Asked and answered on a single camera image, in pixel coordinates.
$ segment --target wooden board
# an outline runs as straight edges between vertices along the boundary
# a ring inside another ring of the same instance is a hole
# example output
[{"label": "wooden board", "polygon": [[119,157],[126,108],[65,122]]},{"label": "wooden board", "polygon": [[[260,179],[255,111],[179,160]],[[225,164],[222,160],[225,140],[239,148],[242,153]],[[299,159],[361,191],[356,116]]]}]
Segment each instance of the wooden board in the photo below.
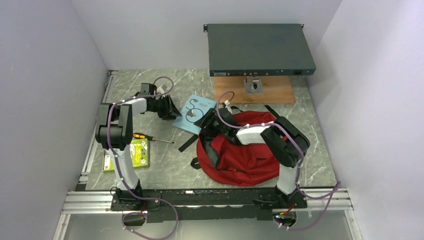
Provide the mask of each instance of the wooden board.
[{"label": "wooden board", "polygon": [[289,76],[260,76],[263,93],[247,94],[243,80],[245,76],[215,76],[213,78],[215,100],[226,91],[234,91],[233,104],[293,104],[295,93]]}]

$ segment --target red backpack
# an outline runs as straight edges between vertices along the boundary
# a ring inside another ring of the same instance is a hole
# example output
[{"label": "red backpack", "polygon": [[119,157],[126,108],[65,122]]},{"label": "red backpack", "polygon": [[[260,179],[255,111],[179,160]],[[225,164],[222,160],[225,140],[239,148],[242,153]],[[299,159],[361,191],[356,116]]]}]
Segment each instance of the red backpack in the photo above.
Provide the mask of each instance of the red backpack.
[{"label": "red backpack", "polygon": [[[276,118],[267,111],[243,111],[232,115],[240,124],[261,124]],[[280,163],[266,144],[231,144],[224,134],[211,137],[206,132],[198,136],[197,158],[191,166],[202,169],[211,179],[221,184],[253,186],[279,175]]]}]

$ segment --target blue book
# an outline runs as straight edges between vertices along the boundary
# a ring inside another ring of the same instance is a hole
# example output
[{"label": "blue book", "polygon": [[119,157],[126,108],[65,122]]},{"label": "blue book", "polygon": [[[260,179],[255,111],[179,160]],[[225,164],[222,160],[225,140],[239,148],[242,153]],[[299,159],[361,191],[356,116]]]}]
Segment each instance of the blue book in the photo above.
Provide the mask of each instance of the blue book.
[{"label": "blue book", "polygon": [[201,119],[210,108],[214,108],[217,102],[208,98],[192,94],[182,107],[181,116],[173,122],[173,126],[192,134],[198,135],[201,128],[194,125],[194,122]]}]

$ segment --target book cover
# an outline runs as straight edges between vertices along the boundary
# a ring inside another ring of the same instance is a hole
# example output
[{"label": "book cover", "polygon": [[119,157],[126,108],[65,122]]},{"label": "book cover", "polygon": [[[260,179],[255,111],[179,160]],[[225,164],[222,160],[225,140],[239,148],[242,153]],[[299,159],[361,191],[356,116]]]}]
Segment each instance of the book cover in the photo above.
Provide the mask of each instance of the book cover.
[{"label": "book cover", "polygon": [[181,109],[181,116],[173,122],[173,126],[192,134],[198,135],[201,128],[194,122],[201,119],[210,108],[214,108],[217,102],[208,98],[192,94]]},{"label": "book cover", "polygon": [[[137,168],[149,167],[149,141],[147,139],[135,139],[129,145],[132,166]],[[114,171],[114,159],[104,151],[103,172]]]}]

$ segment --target metal bracket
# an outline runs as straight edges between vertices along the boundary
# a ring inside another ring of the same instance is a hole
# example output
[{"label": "metal bracket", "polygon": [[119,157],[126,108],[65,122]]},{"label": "metal bracket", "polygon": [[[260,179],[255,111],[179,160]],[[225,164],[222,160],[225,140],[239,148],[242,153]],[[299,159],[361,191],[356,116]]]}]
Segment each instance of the metal bracket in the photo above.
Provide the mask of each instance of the metal bracket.
[{"label": "metal bracket", "polygon": [[78,184],[87,184],[87,181],[89,180],[90,173],[89,172],[81,172],[81,175],[79,176]]},{"label": "metal bracket", "polygon": [[264,88],[262,86],[262,81],[258,77],[246,77],[243,81],[244,89],[247,94],[263,94]]},{"label": "metal bracket", "polygon": [[69,219],[71,218],[70,214],[61,214],[59,218],[59,223],[56,227],[56,232],[54,233],[53,240],[63,240],[65,239],[65,233],[68,228]]},{"label": "metal bracket", "polygon": [[117,75],[118,70],[107,70],[107,76],[110,77],[111,75]]},{"label": "metal bracket", "polygon": [[353,240],[363,240],[361,229],[359,228],[355,212],[353,210],[344,210],[346,215],[347,225],[349,225],[350,234]]}]

